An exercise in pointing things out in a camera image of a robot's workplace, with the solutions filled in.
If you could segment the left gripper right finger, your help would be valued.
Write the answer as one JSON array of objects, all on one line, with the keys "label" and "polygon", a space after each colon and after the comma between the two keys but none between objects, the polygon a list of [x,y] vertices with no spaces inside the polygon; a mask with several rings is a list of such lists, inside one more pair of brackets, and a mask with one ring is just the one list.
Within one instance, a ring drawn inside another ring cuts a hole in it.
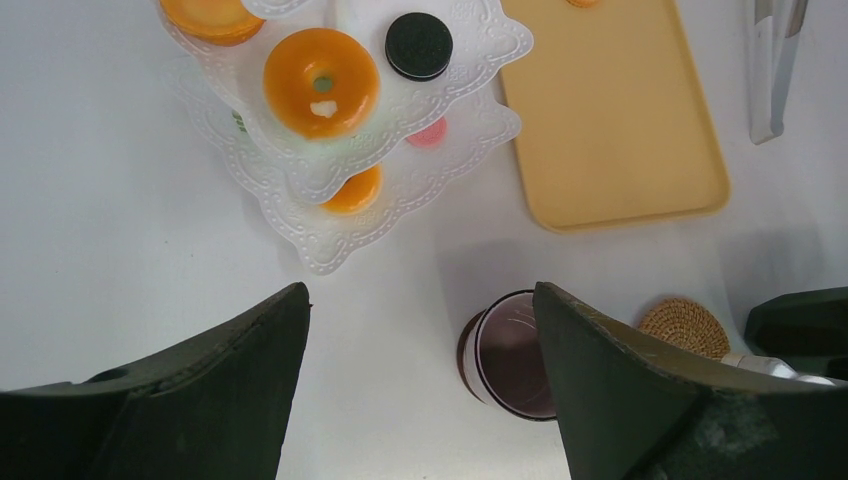
[{"label": "left gripper right finger", "polygon": [[533,309],[574,479],[843,479],[847,390],[728,366],[550,282]]}]

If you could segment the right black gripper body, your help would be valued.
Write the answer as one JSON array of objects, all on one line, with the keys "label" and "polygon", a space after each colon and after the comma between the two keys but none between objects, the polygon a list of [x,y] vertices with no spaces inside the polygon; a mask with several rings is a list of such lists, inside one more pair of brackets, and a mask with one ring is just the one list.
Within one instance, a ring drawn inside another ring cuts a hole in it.
[{"label": "right black gripper body", "polygon": [[794,370],[847,379],[847,289],[781,295],[748,314],[744,340],[760,356]]}]

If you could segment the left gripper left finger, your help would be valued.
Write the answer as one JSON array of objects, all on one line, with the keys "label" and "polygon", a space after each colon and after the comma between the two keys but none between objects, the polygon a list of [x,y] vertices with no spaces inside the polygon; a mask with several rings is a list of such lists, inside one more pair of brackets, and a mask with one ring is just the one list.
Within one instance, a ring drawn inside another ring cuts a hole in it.
[{"label": "left gripper left finger", "polygon": [[305,284],[82,383],[1,395],[5,479],[273,479],[310,327]]}]

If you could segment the orange donut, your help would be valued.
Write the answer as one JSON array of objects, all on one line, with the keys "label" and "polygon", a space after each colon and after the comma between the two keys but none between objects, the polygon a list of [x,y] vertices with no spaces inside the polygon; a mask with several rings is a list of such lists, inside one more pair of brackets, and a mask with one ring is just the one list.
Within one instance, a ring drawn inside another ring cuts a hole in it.
[{"label": "orange donut", "polygon": [[377,164],[350,177],[339,191],[320,207],[336,215],[353,215],[373,204],[383,184],[382,166]]},{"label": "orange donut", "polygon": [[274,116],[308,140],[355,133],[374,112],[381,81],[369,52],[330,28],[297,31],[280,41],[263,69]]}]

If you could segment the green white cake piece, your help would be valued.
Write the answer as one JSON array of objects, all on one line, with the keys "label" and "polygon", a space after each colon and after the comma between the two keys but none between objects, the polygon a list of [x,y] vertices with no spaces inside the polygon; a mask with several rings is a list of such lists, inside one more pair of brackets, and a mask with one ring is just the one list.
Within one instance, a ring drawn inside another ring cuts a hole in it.
[{"label": "green white cake piece", "polygon": [[234,122],[236,123],[236,126],[238,127],[238,129],[241,132],[246,133],[247,129],[245,127],[242,116],[238,112],[236,112],[235,110],[231,111],[231,116],[232,116]]}]

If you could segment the metal serving tongs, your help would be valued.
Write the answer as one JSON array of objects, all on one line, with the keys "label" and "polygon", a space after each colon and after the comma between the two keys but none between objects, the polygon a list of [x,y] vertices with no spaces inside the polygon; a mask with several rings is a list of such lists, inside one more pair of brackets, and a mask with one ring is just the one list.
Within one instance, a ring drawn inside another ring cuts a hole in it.
[{"label": "metal serving tongs", "polygon": [[755,0],[749,29],[749,138],[761,145],[784,133],[784,117],[807,0]]}]

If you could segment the white three-tier dessert stand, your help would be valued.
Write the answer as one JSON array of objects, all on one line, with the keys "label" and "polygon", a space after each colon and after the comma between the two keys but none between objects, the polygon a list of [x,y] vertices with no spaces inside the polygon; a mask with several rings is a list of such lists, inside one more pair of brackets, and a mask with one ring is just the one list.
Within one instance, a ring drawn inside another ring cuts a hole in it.
[{"label": "white three-tier dessert stand", "polygon": [[216,143],[305,266],[326,275],[515,138],[487,85],[531,31],[497,1],[158,1],[241,119]]}]

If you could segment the pink macaron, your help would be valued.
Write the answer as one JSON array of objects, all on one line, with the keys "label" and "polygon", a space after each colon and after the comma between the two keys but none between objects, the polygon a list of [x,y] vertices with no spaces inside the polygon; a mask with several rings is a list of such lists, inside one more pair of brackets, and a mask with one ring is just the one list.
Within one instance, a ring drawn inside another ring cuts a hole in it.
[{"label": "pink macaron", "polygon": [[406,141],[416,148],[434,148],[442,142],[447,131],[448,122],[444,117],[441,117],[432,125],[408,136]]}]

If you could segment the orange egg tart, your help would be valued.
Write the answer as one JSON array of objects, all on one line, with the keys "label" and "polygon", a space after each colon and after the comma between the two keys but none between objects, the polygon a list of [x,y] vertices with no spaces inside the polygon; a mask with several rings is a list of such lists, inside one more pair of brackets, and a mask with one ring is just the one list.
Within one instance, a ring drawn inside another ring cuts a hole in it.
[{"label": "orange egg tart", "polygon": [[244,43],[265,24],[240,0],[160,0],[159,5],[178,30],[217,46]]}]

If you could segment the black sandwich cookie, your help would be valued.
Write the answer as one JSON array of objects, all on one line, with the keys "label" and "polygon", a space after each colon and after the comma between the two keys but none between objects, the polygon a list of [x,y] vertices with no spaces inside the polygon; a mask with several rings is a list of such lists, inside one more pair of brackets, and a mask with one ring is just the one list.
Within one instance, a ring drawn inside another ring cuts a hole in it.
[{"label": "black sandwich cookie", "polygon": [[384,51],[390,66],[400,76],[416,82],[432,81],[442,75],[453,54],[453,35],[439,18],[424,12],[409,12],[389,26]]}]

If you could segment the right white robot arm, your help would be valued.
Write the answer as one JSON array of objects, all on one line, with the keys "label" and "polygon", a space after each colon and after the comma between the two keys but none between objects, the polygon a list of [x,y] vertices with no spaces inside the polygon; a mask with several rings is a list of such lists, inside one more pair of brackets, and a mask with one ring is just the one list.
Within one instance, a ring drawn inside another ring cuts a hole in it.
[{"label": "right white robot arm", "polygon": [[784,294],[754,307],[744,331],[748,354],[725,365],[777,378],[847,385],[847,289]]}]

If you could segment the woven rattan coaster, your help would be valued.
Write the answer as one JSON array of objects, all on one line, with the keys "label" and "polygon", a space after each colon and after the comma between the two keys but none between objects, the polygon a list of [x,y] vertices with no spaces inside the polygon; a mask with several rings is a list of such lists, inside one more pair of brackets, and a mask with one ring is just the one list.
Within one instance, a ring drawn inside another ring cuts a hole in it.
[{"label": "woven rattan coaster", "polygon": [[701,304],[681,297],[661,300],[642,318],[637,329],[677,348],[713,360],[731,351],[725,329]]}]

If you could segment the yellow serving tray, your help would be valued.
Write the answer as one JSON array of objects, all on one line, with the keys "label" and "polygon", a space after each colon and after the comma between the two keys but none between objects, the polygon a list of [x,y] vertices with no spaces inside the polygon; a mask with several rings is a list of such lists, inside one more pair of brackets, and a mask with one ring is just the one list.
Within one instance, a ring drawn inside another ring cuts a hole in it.
[{"label": "yellow serving tray", "polygon": [[507,1],[532,51],[502,70],[528,209],[557,232],[708,215],[731,192],[673,1]]}]

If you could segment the small orange cookie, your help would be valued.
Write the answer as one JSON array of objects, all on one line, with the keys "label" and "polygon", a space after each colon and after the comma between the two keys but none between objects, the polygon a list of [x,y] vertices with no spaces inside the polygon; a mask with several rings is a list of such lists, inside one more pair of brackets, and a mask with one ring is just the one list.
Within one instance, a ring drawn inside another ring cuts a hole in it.
[{"label": "small orange cookie", "polygon": [[595,5],[597,5],[600,1],[599,0],[567,0],[566,2],[569,3],[572,6],[577,7],[577,8],[592,8]]}]

